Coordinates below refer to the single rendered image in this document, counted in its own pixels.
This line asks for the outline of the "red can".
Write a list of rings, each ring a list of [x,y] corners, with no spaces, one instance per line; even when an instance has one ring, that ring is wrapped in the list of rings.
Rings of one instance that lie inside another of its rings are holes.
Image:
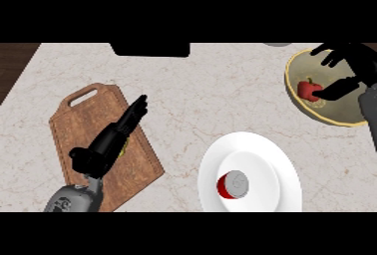
[[[244,198],[249,192],[249,180],[240,170],[229,171],[218,180],[218,194],[225,199]]]

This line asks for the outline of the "white bowl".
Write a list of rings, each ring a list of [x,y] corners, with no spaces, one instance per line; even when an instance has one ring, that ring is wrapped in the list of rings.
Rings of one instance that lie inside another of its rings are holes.
[[[232,170],[249,180],[244,198],[219,196],[216,183]],[[302,188],[292,161],[262,135],[240,131],[222,136],[201,159],[197,189],[204,211],[283,212],[302,210]]]

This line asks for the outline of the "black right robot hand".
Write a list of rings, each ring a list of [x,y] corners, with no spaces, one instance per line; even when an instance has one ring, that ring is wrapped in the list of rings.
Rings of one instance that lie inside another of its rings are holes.
[[[360,83],[368,87],[377,84],[377,52],[363,43],[323,43],[311,51],[311,55],[315,56],[326,50],[330,50],[330,54],[321,65],[334,68],[345,60],[355,74],[354,77],[339,79],[324,90],[312,93],[312,96],[323,100],[337,101],[360,88]]]

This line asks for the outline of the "brown wooden cutting board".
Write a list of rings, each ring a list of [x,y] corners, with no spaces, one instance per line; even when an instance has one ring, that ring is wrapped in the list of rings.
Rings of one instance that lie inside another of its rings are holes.
[[[90,145],[107,125],[120,119],[127,107],[120,87],[99,83],[85,87],[61,102],[49,124],[68,184],[89,183],[85,175],[73,169],[70,150]],[[104,177],[101,210],[116,211],[163,174],[164,169],[142,127],[136,127],[126,153]]]

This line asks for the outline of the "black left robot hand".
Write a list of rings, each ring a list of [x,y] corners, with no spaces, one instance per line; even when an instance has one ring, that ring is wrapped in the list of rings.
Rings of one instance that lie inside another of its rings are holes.
[[[116,123],[108,124],[89,147],[74,147],[70,151],[73,169],[93,178],[102,178],[113,168],[127,138],[148,113],[147,98],[147,95],[139,96],[122,118]]]

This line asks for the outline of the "red bell pepper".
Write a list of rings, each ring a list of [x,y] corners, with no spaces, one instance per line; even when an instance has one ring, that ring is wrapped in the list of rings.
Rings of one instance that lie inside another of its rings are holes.
[[[302,99],[317,102],[320,100],[318,97],[312,95],[314,92],[321,91],[323,86],[312,82],[312,79],[306,81],[300,81],[297,84],[297,95]]]

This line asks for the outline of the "olive plate with yellow rim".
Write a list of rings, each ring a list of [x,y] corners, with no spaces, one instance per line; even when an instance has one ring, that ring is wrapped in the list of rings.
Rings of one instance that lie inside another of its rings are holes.
[[[337,101],[320,99],[317,102],[311,102],[299,97],[297,85],[300,82],[312,81],[327,88],[339,79],[355,76],[345,61],[340,61],[334,68],[321,65],[329,53],[330,50],[326,50],[312,56],[311,49],[306,49],[292,56],[284,71],[286,90],[300,111],[317,121],[340,127],[364,126],[367,122],[358,104],[358,97],[367,88],[364,84],[360,84],[360,88]]]

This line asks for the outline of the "black appliance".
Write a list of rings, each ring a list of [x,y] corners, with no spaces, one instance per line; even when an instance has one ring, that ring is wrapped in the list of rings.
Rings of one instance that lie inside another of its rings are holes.
[[[113,43],[114,52],[119,56],[138,57],[176,57],[190,55],[190,43]]]

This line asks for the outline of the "yellow-green fruit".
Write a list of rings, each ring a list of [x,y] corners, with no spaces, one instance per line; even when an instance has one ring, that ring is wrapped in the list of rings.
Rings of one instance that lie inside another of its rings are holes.
[[[129,146],[129,143],[130,143],[130,138],[127,137],[127,140],[126,140],[126,143],[124,143],[124,146],[123,146],[123,149],[122,149],[122,152],[120,152],[119,157],[122,157],[122,156],[124,155],[124,153],[126,153],[126,148],[127,148],[127,146]]]

